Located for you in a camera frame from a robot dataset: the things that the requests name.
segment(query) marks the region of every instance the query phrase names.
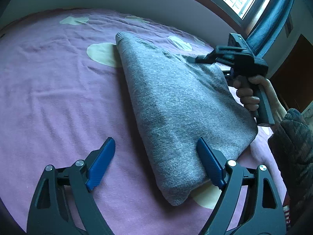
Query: folded gray garment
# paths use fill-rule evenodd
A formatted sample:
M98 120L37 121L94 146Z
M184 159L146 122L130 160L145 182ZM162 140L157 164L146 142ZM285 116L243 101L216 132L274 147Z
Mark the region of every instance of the folded gray garment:
M118 33L116 43L157 185L179 205L207 180L198 139L236 159L256 137L256 123L236 103L217 65L190 64L129 33Z

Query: dark jacket sleeve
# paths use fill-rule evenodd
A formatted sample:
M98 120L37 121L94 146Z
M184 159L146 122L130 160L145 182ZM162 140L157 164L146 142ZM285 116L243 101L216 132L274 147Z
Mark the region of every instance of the dark jacket sleeve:
M268 140L290 196L293 225L313 196L313 135L298 110L288 110Z

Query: blue curtain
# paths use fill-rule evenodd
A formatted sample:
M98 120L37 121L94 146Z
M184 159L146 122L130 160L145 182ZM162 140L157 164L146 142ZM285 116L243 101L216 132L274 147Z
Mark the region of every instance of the blue curtain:
M262 19L247 39L253 53L262 58L269 50L290 13L294 0L277 0L273 2L267 15Z

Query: bedsheet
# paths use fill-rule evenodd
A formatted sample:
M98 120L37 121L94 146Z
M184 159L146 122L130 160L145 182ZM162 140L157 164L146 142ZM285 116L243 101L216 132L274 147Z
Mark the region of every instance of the bedsheet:
M119 31L172 53L212 51L173 27L104 9L46 11L0 31L0 197L24 230L45 166L70 166L108 136L116 152L93 196L115 234L198 234L212 212L206 189L177 207L158 190L115 46ZM270 134L259 128L239 162L251 168L265 163L283 198L285 187L267 145ZM70 192L68 198L83 228ZM230 228L238 223L244 198L245 188Z

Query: human hand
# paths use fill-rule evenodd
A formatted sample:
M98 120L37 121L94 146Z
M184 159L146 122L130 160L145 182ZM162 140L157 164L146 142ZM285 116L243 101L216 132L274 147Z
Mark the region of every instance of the human hand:
M265 93L270 103L275 125L279 124L287 112L279 102L271 82L261 75L248 78L248 81L255 85L261 84L264 87ZM240 102L244 105L244 107L250 111L255 111L259 108L258 104L260 99L256 96L253 96L252 89L249 88L245 82L245 77L238 76L233 81L233 87L237 89L236 95L240 98Z

